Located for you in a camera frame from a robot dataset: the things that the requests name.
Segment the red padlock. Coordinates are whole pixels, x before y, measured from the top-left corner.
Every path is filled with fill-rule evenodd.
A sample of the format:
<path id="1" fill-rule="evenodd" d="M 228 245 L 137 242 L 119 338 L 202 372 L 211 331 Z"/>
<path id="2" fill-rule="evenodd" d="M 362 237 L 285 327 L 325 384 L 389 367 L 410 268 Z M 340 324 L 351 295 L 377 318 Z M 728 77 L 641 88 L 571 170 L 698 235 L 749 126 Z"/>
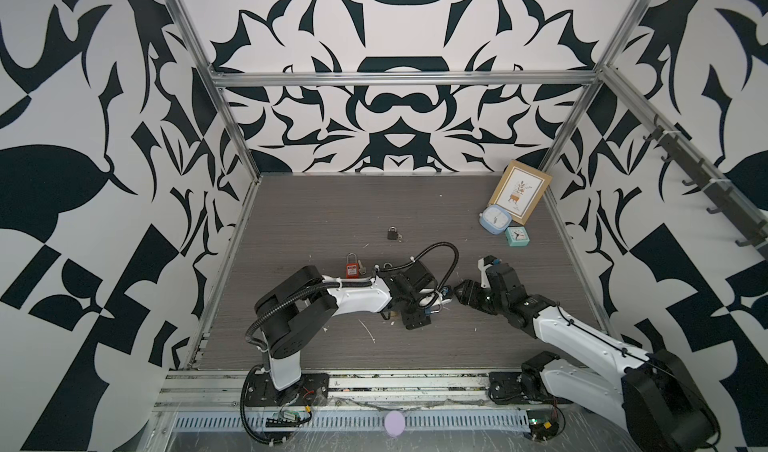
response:
<path id="1" fill-rule="evenodd" d="M 360 261 L 356 253 L 350 253 L 346 256 L 345 274 L 347 278 L 355 279 L 361 277 Z"/>

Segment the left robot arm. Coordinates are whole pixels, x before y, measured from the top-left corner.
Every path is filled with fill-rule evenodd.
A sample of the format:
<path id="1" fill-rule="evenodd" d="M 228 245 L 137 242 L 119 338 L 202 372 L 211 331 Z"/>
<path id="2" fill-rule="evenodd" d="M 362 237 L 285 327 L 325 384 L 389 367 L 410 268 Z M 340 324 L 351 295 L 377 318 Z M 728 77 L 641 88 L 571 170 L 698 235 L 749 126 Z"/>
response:
<path id="1" fill-rule="evenodd" d="M 293 273 L 254 305 L 245 341 L 267 357 L 269 381 L 282 392 L 300 382 L 301 350 L 335 316 L 394 312 L 408 330 L 431 323 L 460 258 L 440 241 L 400 265 L 376 267 L 368 277 L 331 277 L 315 266 Z"/>

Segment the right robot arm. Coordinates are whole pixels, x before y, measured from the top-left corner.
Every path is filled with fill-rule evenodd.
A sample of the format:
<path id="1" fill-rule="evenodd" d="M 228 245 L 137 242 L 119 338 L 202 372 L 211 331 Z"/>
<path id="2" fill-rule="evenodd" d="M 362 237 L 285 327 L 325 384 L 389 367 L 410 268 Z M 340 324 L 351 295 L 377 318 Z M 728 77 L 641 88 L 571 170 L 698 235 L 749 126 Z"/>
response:
<path id="1" fill-rule="evenodd" d="M 558 302 L 529 294 L 516 271 L 494 256 L 478 269 L 480 280 L 460 283 L 455 299 L 554 348 L 524 362 L 515 385 L 493 378 L 494 403 L 564 399 L 622 428 L 643 451 L 716 448 L 719 421 L 677 355 L 617 340 Z"/>

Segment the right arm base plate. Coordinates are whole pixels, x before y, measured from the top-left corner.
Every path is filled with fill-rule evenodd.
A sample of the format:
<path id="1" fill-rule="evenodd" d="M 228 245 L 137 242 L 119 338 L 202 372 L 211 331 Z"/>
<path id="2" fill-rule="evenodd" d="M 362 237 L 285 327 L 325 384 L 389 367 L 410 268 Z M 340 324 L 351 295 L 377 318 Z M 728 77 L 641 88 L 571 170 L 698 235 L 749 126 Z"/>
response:
<path id="1" fill-rule="evenodd" d="M 527 372 L 491 372 L 488 375 L 489 399 L 497 405 L 539 400 L 537 378 Z"/>

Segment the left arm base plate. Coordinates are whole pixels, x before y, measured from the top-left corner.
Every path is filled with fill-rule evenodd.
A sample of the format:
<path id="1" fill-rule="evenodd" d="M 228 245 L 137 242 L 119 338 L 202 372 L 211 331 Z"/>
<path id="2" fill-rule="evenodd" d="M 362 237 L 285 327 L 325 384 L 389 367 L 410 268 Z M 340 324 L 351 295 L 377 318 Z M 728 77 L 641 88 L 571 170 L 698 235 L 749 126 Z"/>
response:
<path id="1" fill-rule="evenodd" d="M 284 390 L 278 390 L 268 373 L 249 376 L 244 384 L 246 407 L 277 407 L 301 403 L 304 397 L 323 398 L 329 387 L 327 373 L 303 374 L 300 380 Z"/>

